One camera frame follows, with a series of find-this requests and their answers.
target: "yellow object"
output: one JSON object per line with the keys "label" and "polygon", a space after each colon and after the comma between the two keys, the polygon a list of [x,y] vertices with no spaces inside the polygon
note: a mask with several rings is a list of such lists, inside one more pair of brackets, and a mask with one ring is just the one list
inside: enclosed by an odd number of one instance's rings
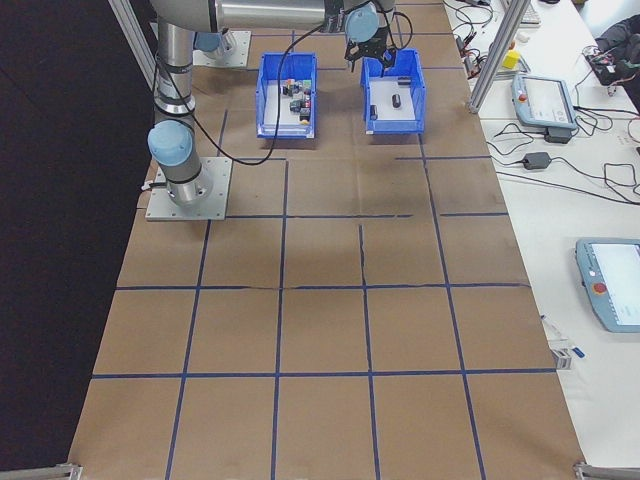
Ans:
{"label": "yellow object", "polygon": [[513,69],[518,64],[518,60],[520,60],[520,53],[516,52],[515,50],[509,50],[507,52],[507,56],[504,57],[502,66],[504,68]]}

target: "power adapter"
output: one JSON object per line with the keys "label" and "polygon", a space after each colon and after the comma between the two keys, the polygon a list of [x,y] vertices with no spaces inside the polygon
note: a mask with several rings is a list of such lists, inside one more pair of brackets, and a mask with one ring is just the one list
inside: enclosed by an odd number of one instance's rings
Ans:
{"label": "power adapter", "polygon": [[527,153],[522,158],[522,165],[527,170],[544,170],[551,163],[551,157],[547,152]]}

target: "metal base plate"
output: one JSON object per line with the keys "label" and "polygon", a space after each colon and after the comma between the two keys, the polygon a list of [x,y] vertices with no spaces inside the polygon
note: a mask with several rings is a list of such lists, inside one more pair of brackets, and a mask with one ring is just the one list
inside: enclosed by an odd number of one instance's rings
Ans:
{"label": "metal base plate", "polygon": [[[147,207],[147,220],[224,220],[227,212],[232,162],[226,157],[204,157],[201,161],[202,168],[206,168],[213,178],[211,193],[195,205],[180,206],[171,200],[165,187],[154,188],[151,190]],[[154,181],[165,182],[161,170],[158,170]]]}
{"label": "metal base plate", "polygon": [[193,64],[211,68],[247,68],[249,60],[249,46],[251,45],[251,32],[233,30],[236,40],[236,48],[230,54],[221,59],[207,57],[201,50],[193,51]]}

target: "blue pen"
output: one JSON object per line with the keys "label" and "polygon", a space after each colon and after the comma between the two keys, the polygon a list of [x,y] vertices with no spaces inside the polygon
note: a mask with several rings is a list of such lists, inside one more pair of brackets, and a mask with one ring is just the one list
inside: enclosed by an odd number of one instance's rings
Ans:
{"label": "blue pen", "polygon": [[542,320],[544,323],[547,324],[547,326],[553,330],[553,333],[556,334],[556,336],[559,339],[566,339],[569,342],[569,349],[576,354],[576,356],[578,358],[584,358],[586,357],[586,354],[575,344],[573,343],[573,340],[571,340],[569,337],[567,337],[566,335],[564,335],[560,329],[558,327],[556,327],[553,323],[551,323],[548,319],[546,315],[540,315],[540,320]]}

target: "screen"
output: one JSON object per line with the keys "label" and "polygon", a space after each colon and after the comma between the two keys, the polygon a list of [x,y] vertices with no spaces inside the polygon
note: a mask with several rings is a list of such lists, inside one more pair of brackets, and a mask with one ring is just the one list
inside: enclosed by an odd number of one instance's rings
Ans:
{"label": "screen", "polygon": [[531,116],[535,120],[571,123],[571,116],[567,113],[567,102],[560,82],[525,77],[524,86],[527,91]]}
{"label": "screen", "polygon": [[640,245],[593,244],[619,325],[640,324]]}

